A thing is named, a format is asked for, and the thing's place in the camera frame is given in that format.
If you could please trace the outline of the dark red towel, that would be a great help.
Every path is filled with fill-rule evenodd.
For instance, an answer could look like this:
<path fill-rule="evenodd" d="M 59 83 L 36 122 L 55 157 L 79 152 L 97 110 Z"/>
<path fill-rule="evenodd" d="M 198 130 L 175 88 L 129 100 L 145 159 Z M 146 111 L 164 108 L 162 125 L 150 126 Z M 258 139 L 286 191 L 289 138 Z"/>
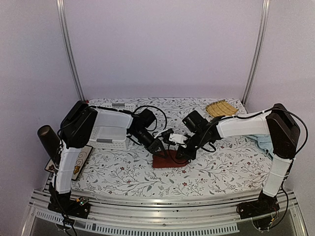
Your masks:
<path fill-rule="evenodd" d="M 154 169 L 165 169 L 165 168 L 179 168 L 186 166 L 189 161 L 184 159 L 176 159 L 176 150 L 168 150 L 167 157 L 160 157 L 158 155 L 153 155 L 152 167 Z"/>

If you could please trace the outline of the white perforated plastic basket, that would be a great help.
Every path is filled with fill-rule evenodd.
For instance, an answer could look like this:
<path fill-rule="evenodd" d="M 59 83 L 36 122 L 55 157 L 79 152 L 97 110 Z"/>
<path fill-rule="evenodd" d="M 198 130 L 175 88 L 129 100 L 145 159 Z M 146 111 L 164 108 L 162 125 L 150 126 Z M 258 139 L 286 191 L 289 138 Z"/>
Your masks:
<path fill-rule="evenodd" d="M 132 123 L 131 113 L 135 105 L 131 103 L 103 103 L 97 105 L 96 120 L 88 145 L 101 149 L 127 149 L 127 129 Z"/>

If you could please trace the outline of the light blue towel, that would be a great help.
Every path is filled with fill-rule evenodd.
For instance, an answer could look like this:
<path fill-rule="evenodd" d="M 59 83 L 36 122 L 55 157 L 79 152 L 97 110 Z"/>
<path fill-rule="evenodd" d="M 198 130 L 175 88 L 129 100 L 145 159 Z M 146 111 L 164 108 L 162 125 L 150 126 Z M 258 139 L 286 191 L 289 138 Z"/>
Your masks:
<path fill-rule="evenodd" d="M 256 135 L 246 135 L 245 137 L 255 140 L 257 146 L 260 150 L 263 150 L 266 156 L 273 160 L 274 158 L 274 148 L 270 135 L 256 134 Z"/>

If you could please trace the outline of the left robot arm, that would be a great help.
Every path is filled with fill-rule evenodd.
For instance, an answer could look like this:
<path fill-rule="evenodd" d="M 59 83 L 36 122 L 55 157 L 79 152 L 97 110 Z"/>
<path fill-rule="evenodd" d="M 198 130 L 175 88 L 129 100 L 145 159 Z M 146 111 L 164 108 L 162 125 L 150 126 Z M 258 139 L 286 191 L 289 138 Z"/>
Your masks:
<path fill-rule="evenodd" d="M 55 207 L 62 213 L 72 211 L 72 200 L 63 194 L 71 193 L 76 159 L 89 142 L 96 127 L 108 137 L 116 137 L 119 133 L 125 138 L 131 135 L 152 155 L 166 158 L 167 153 L 162 141 L 148 131 L 148 127 L 155 119 L 149 107 L 137 114 L 128 110 L 92 106 L 84 101 L 77 101 L 61 122 L 57 132 L 60 139 L 57 149 L 60 162 L 52 183 L 54 191 L 59 194 L 53 201 Z"/>

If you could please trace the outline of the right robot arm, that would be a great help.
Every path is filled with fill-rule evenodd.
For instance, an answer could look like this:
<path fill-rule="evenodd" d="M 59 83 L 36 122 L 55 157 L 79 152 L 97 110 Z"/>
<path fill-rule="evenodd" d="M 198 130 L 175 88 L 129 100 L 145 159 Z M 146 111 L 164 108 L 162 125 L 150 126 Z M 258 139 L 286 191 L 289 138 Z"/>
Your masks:
<path fill-rule="evenodd" d="M 281 184 L 287 178 L 295 156 L 300 151 L 298 142 L 302 120 L 281 103 L 272 108 L 247 115 L 219 116 L 207 120 L 197 111 L 188 114 L 183 124 L 192 136 L 172 134 L 169 140 L 178 144 L 177 157 L 193 160 L 196 152 L 207 143 L 223 138 L 244 136 L 255 140 L 260 149 L 267 151 L 272 159 L 263 197 L 254 204 L 258 214 L 270 210 Z"/>

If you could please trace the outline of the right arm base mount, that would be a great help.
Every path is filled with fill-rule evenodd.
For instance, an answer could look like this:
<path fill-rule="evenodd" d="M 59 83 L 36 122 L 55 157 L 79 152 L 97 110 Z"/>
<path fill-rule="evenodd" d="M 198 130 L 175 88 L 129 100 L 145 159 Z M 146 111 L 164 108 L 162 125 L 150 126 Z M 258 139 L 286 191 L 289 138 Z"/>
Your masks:
<path fill-rule="evenodd" d="M 276 212 L 280 209 L 277 197 L 259 197 L 258 200 L 242 202 L 237 205 L 236 212 L 241 219 L 257 217 Z"/>

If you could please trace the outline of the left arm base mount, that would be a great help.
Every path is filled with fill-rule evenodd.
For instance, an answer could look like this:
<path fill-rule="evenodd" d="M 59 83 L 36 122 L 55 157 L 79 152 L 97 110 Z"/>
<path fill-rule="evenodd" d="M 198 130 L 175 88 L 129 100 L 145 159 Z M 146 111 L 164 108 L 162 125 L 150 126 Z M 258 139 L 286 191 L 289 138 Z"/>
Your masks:
<path fill-rule="evenodd" d="M 82 205 L 76 200 L 71 199 L 61 199 L 57 201 L 55 198 L 50 197 L 48 209 L 60 214 L 87 219 L 90 213 L 91 204 L 85 203 Z"/>

